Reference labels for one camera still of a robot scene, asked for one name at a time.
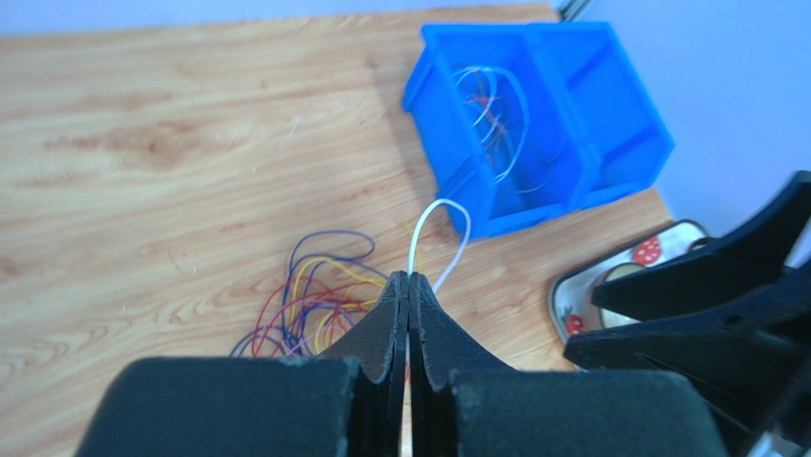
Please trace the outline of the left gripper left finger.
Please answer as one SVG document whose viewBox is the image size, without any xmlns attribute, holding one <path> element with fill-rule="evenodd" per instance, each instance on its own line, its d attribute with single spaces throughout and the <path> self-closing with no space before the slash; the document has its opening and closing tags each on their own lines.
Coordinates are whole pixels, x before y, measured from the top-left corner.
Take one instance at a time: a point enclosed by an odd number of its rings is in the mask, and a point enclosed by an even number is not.
<svg viewBox="0 0 811 457">
<path fill-rule="evenodd" d="M 80 456 L 396 456 L 406 368 L 396 272 L 375 307 L 313 358 L 152 357 L 128 364 Z"/>
</svg>

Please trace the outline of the strawberry print tray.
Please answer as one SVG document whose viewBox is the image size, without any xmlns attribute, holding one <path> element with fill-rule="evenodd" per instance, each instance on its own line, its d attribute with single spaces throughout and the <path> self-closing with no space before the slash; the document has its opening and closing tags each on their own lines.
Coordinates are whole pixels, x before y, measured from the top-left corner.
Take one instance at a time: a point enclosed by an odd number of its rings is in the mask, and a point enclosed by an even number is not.
<svg viewBox="0 0 811 457">
<path fill-rule="evenodd" d="M 600 277 L 624 263 L 652 268 L 695 248 L 708 232 L 692 220 L 675 222 L 617 248 L 582 268 L 560 277 L 549 295 L 549 312 L 564 342 L 572 336 L 604 329 L 599 309 L 592 303 Z"/>
</svg>

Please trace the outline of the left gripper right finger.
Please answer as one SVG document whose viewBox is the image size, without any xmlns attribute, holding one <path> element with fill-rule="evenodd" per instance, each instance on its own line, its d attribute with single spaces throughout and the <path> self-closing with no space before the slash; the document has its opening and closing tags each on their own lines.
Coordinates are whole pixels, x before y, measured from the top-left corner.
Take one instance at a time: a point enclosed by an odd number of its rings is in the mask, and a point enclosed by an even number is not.
<svg viewBox="0 0 811 457">
<path fill-rule="evenodd" d="M 651 370 L 520 371 L 484 349 L 408 277 L 417 456 L 723 456 L 702 397 Z"/>
</svg>

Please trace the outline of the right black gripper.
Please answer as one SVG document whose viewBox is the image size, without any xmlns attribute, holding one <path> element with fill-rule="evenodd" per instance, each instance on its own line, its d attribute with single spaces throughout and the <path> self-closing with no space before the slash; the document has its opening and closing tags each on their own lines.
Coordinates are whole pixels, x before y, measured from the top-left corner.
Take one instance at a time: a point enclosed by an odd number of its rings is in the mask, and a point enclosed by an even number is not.
<svg viewBox="0 0 811 457">
<path fill-rule="evenodd" d="M 647 322 L 574 336 L 564 357 L 679 372 L 699 386 L 730 454 L 809 455 L 810 266 L 783 276 L 809 218 L 802 170 L 723 237 L 596 287 L 596 307 Z"/>
</svg>

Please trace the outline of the blue plastic bin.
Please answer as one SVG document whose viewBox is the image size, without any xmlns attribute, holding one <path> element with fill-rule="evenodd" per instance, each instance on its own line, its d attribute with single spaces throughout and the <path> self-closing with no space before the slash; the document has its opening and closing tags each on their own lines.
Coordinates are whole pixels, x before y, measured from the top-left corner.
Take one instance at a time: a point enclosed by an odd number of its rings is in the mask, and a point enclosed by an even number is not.
<svg viewBox="0 0 811 457">
<path fill-rule="evenodd" d="M 649 188 L 673 139 L 605 22 L 426 24 L 405 85 L 437 195 L 473 239 Z"/>
</svg>

